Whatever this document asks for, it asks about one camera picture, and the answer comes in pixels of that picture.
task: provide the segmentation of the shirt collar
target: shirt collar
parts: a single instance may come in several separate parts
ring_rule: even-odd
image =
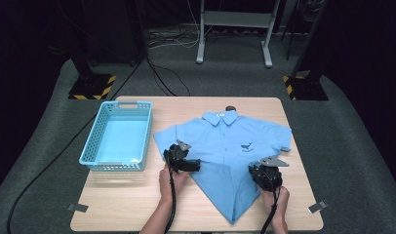
[[[221,111],[221,112],[205,112],[203,119],[216,126],[222,119],[226,125],[231,125],[237,118],[238,114],[235,110]]]

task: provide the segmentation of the embroidered logo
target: embroidered logo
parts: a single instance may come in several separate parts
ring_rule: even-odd
[[[241,144],[241,148],[243,148],[244,152],[250,152],[253,150],[252,148],[250,148],[251,145],[252,145],[251,142],[249,144]]]

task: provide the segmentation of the blue shirt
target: blue shirt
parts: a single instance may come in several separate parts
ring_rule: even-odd
[[[288,127],[229,110],[206,112],[155,133],[154,139],[162,156],[177,139],[192,146],[186,159],[201,159],[201,170],[191,177],[232,224],[259,195],[248,166],[289,151],[291,135]]]

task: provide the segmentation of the table top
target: table top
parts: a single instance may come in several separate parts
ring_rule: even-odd
[[[240,115],[289,126],[282,103],[275,97],[119,97],[117,100],[152,102],[151,135],[174,124],[201,117],[206,111],[222,111],[227,105],[235,106]],[[283,152],[279,157],[290,164],[288,168],[280,168],[283,185],[291,194],[286,212],[289,230],[320,230],[323,228],[320,213],[308,211],[316,200],[293,137],[291,148],[290,152]],[[85,213],[74,213],[71,229],[140,231],[160,199],[158,178],[164,165],[152,136],[143,172],[90,171],[79,200],[79,204],[89,208]],[[230,224],[189,177],[177,195],[177,214],[171,231],[260,231],[267,215],[262,199],[258,197],[234,224]]]

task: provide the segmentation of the blue plastic basket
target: blue plastic basket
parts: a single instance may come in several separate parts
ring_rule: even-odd
[[[143,171],[151,125],[150,101],[105,101],[80,156],[80,164],[92,171]]]

